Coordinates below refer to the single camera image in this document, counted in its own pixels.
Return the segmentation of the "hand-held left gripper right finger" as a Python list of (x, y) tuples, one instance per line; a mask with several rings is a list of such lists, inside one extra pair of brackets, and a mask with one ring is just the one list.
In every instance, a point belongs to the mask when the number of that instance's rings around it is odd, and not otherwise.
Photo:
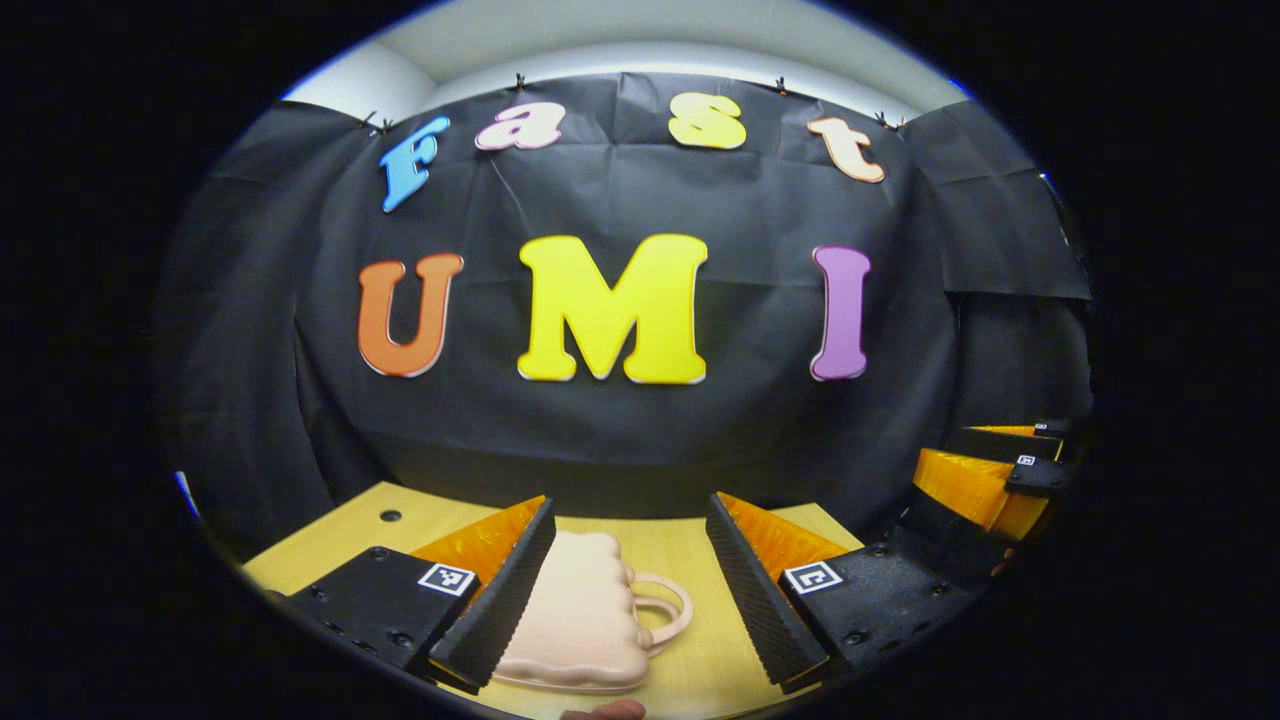
[(707, 534), (771, 683), (794, 693), (860, 676), (970, 607), (987, 573), (909, 527), (846, 551), (717, 492)]

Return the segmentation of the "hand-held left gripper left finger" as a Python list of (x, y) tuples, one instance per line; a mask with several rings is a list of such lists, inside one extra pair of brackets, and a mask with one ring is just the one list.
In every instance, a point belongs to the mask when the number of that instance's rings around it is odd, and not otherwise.
[(470, 694), (492, 679), (556, 538), (536, 496), (411, 553), (370, 546), (288, 603), (404, 673)]

